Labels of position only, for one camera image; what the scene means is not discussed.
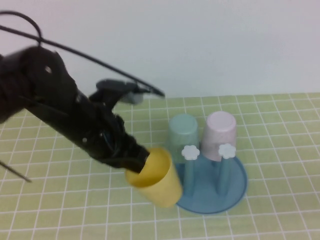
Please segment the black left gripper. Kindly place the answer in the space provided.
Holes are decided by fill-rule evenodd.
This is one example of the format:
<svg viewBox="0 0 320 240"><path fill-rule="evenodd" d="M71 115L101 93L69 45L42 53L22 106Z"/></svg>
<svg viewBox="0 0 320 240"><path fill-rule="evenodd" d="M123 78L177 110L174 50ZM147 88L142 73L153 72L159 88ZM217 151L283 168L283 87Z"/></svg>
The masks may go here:
<svg viewBox="0 0 320 240"><path fill-rule="evenodd" d="M70 108L51 116L49 125L93 159L139 174L150 152L126 132L124 120L112 112L124 95L108 89L98 89L90 96L77 91Z"/></svg>

